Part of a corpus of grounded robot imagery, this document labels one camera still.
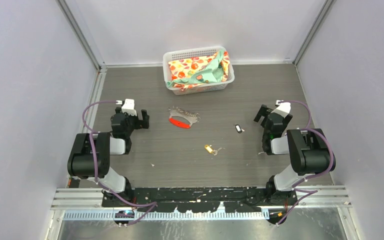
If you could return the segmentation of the metal key holder red handle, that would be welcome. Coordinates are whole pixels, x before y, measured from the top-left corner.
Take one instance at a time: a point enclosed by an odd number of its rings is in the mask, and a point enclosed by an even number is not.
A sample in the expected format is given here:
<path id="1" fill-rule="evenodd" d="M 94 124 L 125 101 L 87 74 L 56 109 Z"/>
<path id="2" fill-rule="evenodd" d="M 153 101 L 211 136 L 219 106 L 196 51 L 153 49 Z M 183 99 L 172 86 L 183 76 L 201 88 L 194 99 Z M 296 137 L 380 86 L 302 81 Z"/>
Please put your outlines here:
<path id="1" fill-rule="evenodd" d="M 172 125 L 182 129 L 190 129 L 192 125 L 198 123 L 201 120 L 199 113 L 190 112 L 177 106 L 170 107 L 168 112 L 168 121 Z"/>

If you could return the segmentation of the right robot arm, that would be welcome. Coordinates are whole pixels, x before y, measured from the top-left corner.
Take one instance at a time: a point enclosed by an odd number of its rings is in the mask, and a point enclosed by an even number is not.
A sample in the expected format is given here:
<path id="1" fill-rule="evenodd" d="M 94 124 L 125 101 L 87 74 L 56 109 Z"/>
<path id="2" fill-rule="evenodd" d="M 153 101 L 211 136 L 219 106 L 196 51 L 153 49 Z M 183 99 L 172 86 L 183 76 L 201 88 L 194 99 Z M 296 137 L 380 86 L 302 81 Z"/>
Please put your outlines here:
<path id="1" fill-rule="evenodd" d="M 265 198 L 271 205 L 279 205 L 286 194 L 308 178 L 336 167 L 335 155 L 322 129 L 287 129 L 293 118 L 290 111 L 289 102 L 278 103 L 274 109 L 263 104 L 254 117 L 263 128 L 263 152 L 269 156 L 288 155 L 290 159 L 290 164 L 266 183 Z"/>

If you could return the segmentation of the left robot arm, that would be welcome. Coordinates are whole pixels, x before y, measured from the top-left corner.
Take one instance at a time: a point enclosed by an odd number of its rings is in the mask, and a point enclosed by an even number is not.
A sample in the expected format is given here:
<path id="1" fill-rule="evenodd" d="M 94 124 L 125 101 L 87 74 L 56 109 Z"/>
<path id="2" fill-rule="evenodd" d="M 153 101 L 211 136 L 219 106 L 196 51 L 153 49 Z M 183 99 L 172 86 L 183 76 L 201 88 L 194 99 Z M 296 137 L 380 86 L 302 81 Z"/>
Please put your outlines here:
<path id="1" fill-rule="evenodd" d="M 129 154 L 133 131 L 149 128 L 147 111 L 142 109 L 141 115 L 140 119 L 117 107 L 110 118 L 111 131 L 77 134 L 67 161 L 71 177 L 101 184 L 108 192 L 115 193 L 114 200 L 121 207 L 128 207 L 133 202 L 134 190 L 130 181 L 110 166 L 110 156 Z"/>

